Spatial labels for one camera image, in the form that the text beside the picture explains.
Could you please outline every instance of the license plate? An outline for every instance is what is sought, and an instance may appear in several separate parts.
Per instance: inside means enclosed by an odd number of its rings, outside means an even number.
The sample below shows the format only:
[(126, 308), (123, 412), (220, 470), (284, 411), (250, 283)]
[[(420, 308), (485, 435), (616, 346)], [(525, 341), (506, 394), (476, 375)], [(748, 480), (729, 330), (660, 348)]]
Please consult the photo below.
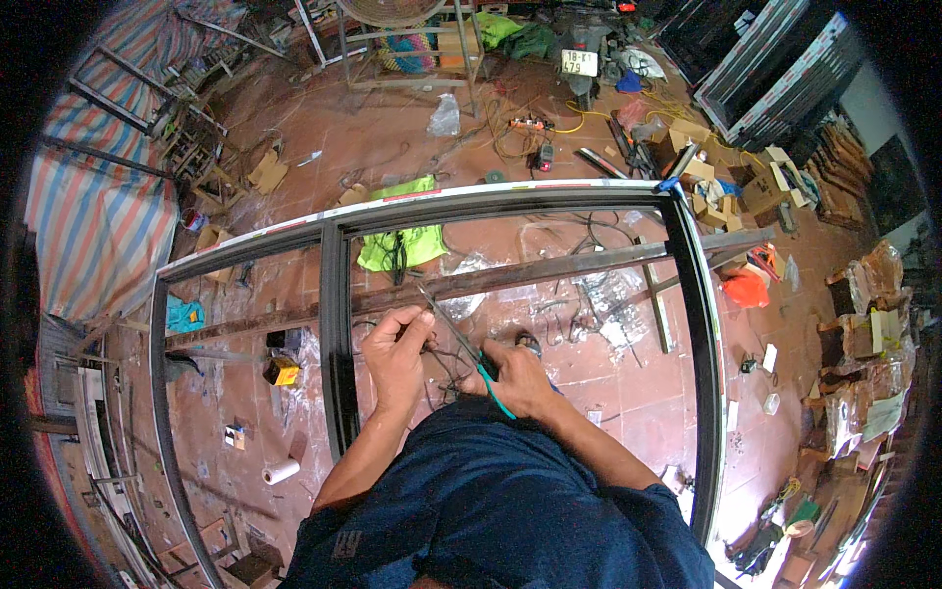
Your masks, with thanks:
[(567, 74), (598, 75), (598, 55), (591, 51), (562, 50), (562, 70)]

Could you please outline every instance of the motorcycle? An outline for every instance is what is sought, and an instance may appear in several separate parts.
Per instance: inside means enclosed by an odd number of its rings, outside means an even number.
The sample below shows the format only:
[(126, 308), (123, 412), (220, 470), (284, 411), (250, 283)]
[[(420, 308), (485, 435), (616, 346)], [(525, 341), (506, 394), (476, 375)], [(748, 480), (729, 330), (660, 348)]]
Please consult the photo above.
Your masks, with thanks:
[[(569, 84), (579, 110), (592, 110), (599, 81), (614, 85), (624, 74), (617, 59), (609, 57), (609, 51), (621, 46), (621, 13), (611, 3), (595, 0), (563, 3), (556, 10), (557, 24), (564, 26), (557, 53), (560, 78)], [(607, 39), (611, 33), (617, 39)]]

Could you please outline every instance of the red tile floor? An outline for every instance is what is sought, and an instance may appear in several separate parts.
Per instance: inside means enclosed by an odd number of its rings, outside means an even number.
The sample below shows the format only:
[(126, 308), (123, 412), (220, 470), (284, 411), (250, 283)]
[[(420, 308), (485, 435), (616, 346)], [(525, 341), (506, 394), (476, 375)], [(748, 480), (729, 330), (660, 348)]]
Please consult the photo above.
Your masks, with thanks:
[[(268, 197), (257, 201), (246, 198), (233, 210), (214, 215), (213, 221), (229, 227), (234, 234), (332, 206), (344, 190), (342, 182), (360, 182), (376, 189), (382, 187), (386, 174), (409, 179), (435, 173), (439, 187), (460, 187), (476, 184), (489, 170), (502, 171), (508, 180), (530, 178), (522, 158), (501, 157), (495, 152), (486, 119), (470, 115), (466, 92), (459, 91), (457, 96), (463, 106), (462, 131), (467, 135), (456, 141), (426, 135), (429, 116), (437, 105), (435, 92), (352, 94), (339, 81), (339, 66), (301, 83), (288, 82), (292, 73), (275, 60), (262, 60), (223, 96), (221, 104), (214, 105), (231, 129), (230, 141), (244, 147), (243, 172), (258, 161), (266, 141), (278, 136), (284, 141), (282, 161), (290, 166), (282, 184)], [(568, 88), (555, 84), (548, 65), (512, 62), (499, 79), (509, 89), (506, 98), (495, 85), (483, 84), (480, 92), (485, 102), (497, 105), (506, 100), (512, 105), (505, 108), (506, 112), (540, 114), (557, 122), (559, 129), (579, 124), (579, 116), (565, 106), (570, 98)], [(671, 76), (665, 91), (674, 100), (689, 102), (683, 82), (676, 75)], [(595, 108), (608, 112), (629, 100), (604, 88)], [(650, 109), (659, 107), (655, 101), (648, 103)], [(501, 118), (493, 123), (499, 130), (506, 121)], [(602, 117), (594, 115), (586, 117), (575, 133), (554, 137), (553, 145), (554, 168), (550, 173), (537, 172), (537, 178), (598, 177), (598, 171), (575, 157), (573, 151), (591, 147), (602, 153), (606, 146), (614, 147)], [(511, 137), (503, 145), (507, 153), (521, 149), (519, 137)], [(319, 159), (296, 167), (318, 150), (322, 152)], [(723, 160), (735, 161), (737, 157), (728, 153)], [(725, 166), (717, 168), (719, 177), (730, 178)], [(647, 219), (636, 221), (627, 211), (619, 211), (619, 216), (619, 226), (626, 231), (644, 235), (649, 241), (665, 238), (663, 230)], [(793, 290), (788, 282), (775, 284), (770, 289), (769, 306), (748, 310), (739, 309), (717, 290), (726, 387), (729, 398), (739, 401), (739, 425), (728, 435), (717, 537), (710, 547), (718, 562), (723, 547), (719, 541), (732, 543), (747, 532), (763, 503), (795, 470), (799, 442), (806, 434), (800, 399), (808, 393), (820, 366), (816, 324), (834, 317), (824, 277), (867, 251), (873, 242), (869, 234), (819, 223), (807, 210), (799, 210), (797, 217), (799, 232), (791, 236), (778, 232), (774, 241), (783, 263), (793, 256), (800, 269), (801, 285), (797, 289)], [(598, 218), (613, 220), (611, 213), (598, 214)], [(748, 215), (744, 220), (747, 226), (755, 226)], [(184, 233), (181, 230), (176, 239), (174, 256), (188, 254), (193, 247), (193, 236)], [(427, 276), (453, 272), (466, 254), (480, 256), (489, 265), (564, 254), (585, 236), (585, 227), (559, 220), (510, 218), (450, 224), (444, 228), (444, 235), (451, 251), (423, 265), (421, 269)], [(598, 238), (607, 247), (627, 244), (624, 235), (610, 229), (600, 229)], [(661, 280), (675, 274), (673, 262), (658, 263), (656, 269)], [(354, 291), (391, 284), (384, 273), (366, 272), (355, 263), (351, 276)], [(678, 465), (692, 475), (696, 456), (695, 388), (682, 295), (679, 288), (664, 295), (677, 346), (672, 353), (663, 354), (640, 277), (641, 269), (614, 272), (609, 277), (620, 284), (616, 298), (634, 303), (629, 308), (633, 308), (635, 320), (628, 330), (636, 338), (634, 353), (615, 350), (599, 334), (570, 341), (572, 317), (587, 314), (577, 302), (570, 281), (562, 281), (559, 286), (540, 284), (489, 293), (461, 326), (472, 338), (487, 335), (510, 339), (515, 330), (529, 329), (544, 342), (547, 373), (576, 407), (601, 411), (602, 427), (656, 472), (667, 465)], [(171, 291), (185, 301), (199, 300), (206, 309), (207, 323), (215, 323), (314, 303), (318, 289), (319, 249), (314, 247), (260, 260), (252, 270), (250, 288), (223, 285), (203, 277), (175, 285)], [(367, 324), (354, 327), (355, 347), (367, 329)], [(436, 331), (443, 349), (454, 350), (447, 330), (440, 325)], [(294, 549), (298, 522), (307, 514), (312, 496), (332, 465), (320, 395), (316, 333), (315, 323), (300, 354), (303, 370), (299, 381), (283, 387), (281, 418), (275, 415), (269, 386), (262, 380), (258, 365), (202, 360), (204, 376), (188, 374), (170, 392), (175, 447), (199, 525), (206, 526), (227, 515), (237, 527), (251, 530), (276, 546), (285, 562)], [(138, 384), (133, 407), (134, 420), (140, 424), (135, 432), (137, 458), (142, 464), (154, 463), (154, 468), (141, 469), (143, 489), (149, 498), (144, 501), (144, 516), (148, 533), (156, 549), (161, 550), (180, 542), (183, 535), (175, 515), (168, 510), (170, 496), (150, 425), (153, 418), (147, 368), (146, 361), (142, 361), (146, 358), (145, 343), (143, 338), (123, 343), (129, 346), (126, 349), (135, 350), (127, 358), (130, 369), (126, 378)], [(743, 357), (753, 354), (761, 358), (767, 343), (779, 350), (775, 375), (762, 371), (739, 374)], [(261, 337), (234, 337), (210, 347), (254, 355), (265, 352)], [(453, 358), (446, 357), (443, 363), (455, 373)], [(442, 402), (439, 385), (449, 380), (443, 366), (433, 358), (426, 358), (426, 368), (431, 380), (429, 399), (420, 407), (414, 423)], [(375, 397), (359, 357), (356, 369), (365, 417)], [(781, 397), (774, 416), (762, 411), (770, 392)], [(223, 426), (231, 423), (246, 428), (246, 449), (235, 450), (223, 443)], [(283, 460), (289, 452), (300, 459), (301, 472), (282, 483), (263, 484), (262, 468)], [(724, 564), (721, 570), (731, 572)], [(200, 574), (194, 573), (184, 582), (197, 586), (199, 579)], [(758, 582), (768, 586), (771, 579)]]

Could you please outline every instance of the scissors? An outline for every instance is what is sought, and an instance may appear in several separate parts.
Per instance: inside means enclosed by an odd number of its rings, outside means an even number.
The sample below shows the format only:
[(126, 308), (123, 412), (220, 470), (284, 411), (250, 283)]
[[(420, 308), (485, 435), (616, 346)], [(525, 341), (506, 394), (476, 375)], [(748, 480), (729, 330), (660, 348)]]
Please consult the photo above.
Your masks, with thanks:
[(511, 410), (504, 405), (504, 403), (500, 402), (500, 399), (497, 398), (497, 395), (494, 394), (494, 390), (491, 388), (491, 383), (495, 382), (497, 379), (497, 367), (494, 366), (494, 363), (491, 362), (490, 358), (484, 355), (484, 352), (479, 350), (477, 347), (472, 345), (470, 341), (468, 341), (467, 336), (465, 336), (462, 331), (458, 329), (458, 326), (455, 325), (455, 322), (451, 320), (451, 317), (449, 317), (445, 311), (442, 310), (442, 307), (440, 307), (438, 303), (435, 302), (433, 297), (425, 289), (425, 286), (422, 283), (417, 284), (419, 292), (421, 292), (422, 296), (426, 298), (426, 300), (431, 305), (431, 308), (437, 315), (441, 316), (441, 318), (445, 320), (445, 325), (448, 326), (448, 329), (455, 336), (455, 339), (458, 340), (458, 345), (460, 345), (475, 362), (478, 373), (480, 374), (481, 378), (484, 379), (484, 385), (487, 386), (487, 392), (491, 395), (491, 399), (497, 403), (497, 406), (500, 407), (500, 410), (504, 412), (504, 415), (510, 419), (517, 419), (517, 416), (514, 415)]

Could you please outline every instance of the neon green bag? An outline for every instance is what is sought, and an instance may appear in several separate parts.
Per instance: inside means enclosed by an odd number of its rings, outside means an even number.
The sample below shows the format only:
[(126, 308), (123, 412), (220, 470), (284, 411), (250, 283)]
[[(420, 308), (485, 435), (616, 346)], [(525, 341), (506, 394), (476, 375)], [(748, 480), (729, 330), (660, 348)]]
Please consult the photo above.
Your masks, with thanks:
[[(424, 192), (433, 188), (435, 188), (435, 178), (433, 176), (424, 176), (412, 182), (376, 190), (370, 193), (369, 200), (377, 201), (390, 196)], [(427, 227), (387, 231), (386, 233), (364, 237), (363, 249), (360, 250), (360, 256), (357, 258), (356, 263), (374, 272), (392, 270), (393, 256), (391, 252), (396, 247), (397, 237), (402, 240), (406, 267), (408, 268), (425, 264), (439, 255), (448, 253), (445, 242), (442, 240), (442, 226), (429, 225)]]
[(523, 28), (505, 16), (487, 12), (478, 13), (478, 25), (480, 26), (480, 40), (484, 43), (485, 49), (494, 49), (504, 37)]

